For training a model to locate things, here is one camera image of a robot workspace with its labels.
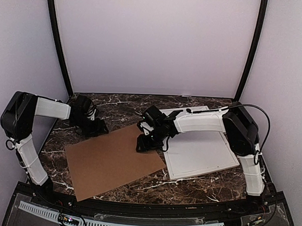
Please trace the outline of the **brown cardboard backing board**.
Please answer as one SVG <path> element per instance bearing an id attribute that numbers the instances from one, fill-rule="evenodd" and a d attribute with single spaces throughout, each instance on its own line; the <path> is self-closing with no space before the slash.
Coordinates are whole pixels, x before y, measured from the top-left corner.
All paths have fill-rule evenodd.
<path id="1" fill-rule="evenodd" d="M 136 152 L 136 125 L 112 131 L 65 148 L 77 201 L 124 186 L 165 168 L 156 151 Z"/>

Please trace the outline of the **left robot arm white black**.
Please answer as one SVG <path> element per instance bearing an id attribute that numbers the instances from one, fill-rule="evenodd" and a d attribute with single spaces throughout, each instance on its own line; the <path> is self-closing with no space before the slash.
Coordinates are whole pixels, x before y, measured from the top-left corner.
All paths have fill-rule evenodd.
<path id="1" fill-rule="evenodd" d="M 33 141 L 35 117 L 47 117 L 69 121 L 86 138 L 109 132 L 105 121 L 98 117 L 98 109 L 85 95 L 77 97 L 72 104 L 42 97 L 29 92 L 15 92 L 1 116 L 1 127 L 8 140 L 6 147 L 15 151 L 22 169 L 31 183 L 44 186 L 50 182 L 39 159 Z"/>

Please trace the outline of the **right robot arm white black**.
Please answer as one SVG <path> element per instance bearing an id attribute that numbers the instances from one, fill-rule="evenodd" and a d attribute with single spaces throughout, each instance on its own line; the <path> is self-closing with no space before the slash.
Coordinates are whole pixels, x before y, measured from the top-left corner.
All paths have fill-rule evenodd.
<path id="1" fill-rule="evenodd" d="M 258 125 L 243 105 L 211 110 L 207 106 L 158 109 L 154 105 L 141 117 L 136 151 L 163 151 L 171 180 L 242 166 L 250 196 L 242 210 L 251 215 L 261 208 L 264 169 Z"/>

